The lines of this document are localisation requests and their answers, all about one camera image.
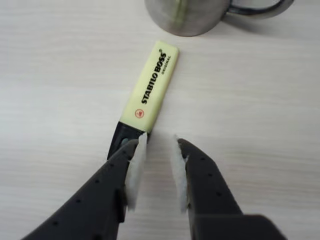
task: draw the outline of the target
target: wooden table surface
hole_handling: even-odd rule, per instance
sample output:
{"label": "wooden table surface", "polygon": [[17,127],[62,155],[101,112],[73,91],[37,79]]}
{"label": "wooden table surface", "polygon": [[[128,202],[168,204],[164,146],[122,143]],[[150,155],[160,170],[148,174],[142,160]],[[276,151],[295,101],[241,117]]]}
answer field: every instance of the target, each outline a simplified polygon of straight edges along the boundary
{"label": "wooden table surface", "polygon": [[320,238],[320,2],[178,37],[142,0],[0,1],[0,239],[25,236],[104,162],[156,40],[180,48],[119,240],[189,240],[168,159],[178,134],[245,213]]}

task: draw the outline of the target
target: highlighter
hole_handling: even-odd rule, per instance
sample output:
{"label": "highlighter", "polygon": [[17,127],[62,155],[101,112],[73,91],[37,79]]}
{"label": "highlighter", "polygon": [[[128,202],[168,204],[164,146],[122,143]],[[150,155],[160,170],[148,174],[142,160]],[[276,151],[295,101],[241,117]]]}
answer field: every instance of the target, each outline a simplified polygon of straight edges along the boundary
{"label": "highlighter", "polygon": [[155,43],[115,128],[107,159],[129,140],[152,132],[178,55],[177,47]]}

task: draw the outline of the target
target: white foam pad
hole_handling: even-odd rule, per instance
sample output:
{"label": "white foam pad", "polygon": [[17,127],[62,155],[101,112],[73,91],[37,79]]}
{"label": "white foam pad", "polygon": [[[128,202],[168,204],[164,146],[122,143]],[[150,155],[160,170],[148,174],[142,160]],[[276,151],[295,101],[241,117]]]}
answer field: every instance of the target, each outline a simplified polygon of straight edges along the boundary
{"label": "white foam pad", "polygon": [[125,193],[129,210],[135,210],[141,177],[147,159],[147,133],[139,137],[139,143],[130,161],[125,178]]}
{"label": "white foam pad", "polygon": [[173,179],[176,186],[179,207],[182,213],[187,210],[187,175],[186,162],[182,157],[178,138],[174,136],[171,140],[170,162],[172,167]]}

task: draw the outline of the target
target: metal mug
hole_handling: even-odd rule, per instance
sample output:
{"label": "metal mug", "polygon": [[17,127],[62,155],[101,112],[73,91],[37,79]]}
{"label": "metal mug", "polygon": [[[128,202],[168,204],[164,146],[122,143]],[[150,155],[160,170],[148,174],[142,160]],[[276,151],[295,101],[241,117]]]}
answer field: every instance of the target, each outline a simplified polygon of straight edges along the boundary
{"label": "metal mug", "polygon": [[294,0],[279,0],[265,8],[233,5],[232,0],[144,0],[153,21],[178,36],[196,36],[212,29],[226,13],[252,18],[271,18],[281,14]]}

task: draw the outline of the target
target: printed logo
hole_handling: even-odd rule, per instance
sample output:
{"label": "printed logo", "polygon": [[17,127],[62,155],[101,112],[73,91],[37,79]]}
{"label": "printed logo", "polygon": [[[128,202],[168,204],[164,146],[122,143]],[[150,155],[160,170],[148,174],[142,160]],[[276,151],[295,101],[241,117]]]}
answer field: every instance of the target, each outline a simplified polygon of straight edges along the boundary
{"label": "printed logo", "polygon": [[138,118],[138,119],[142,119],[145,115],[145,112],[142,109],[137,109],[134,113],[134,115]]}

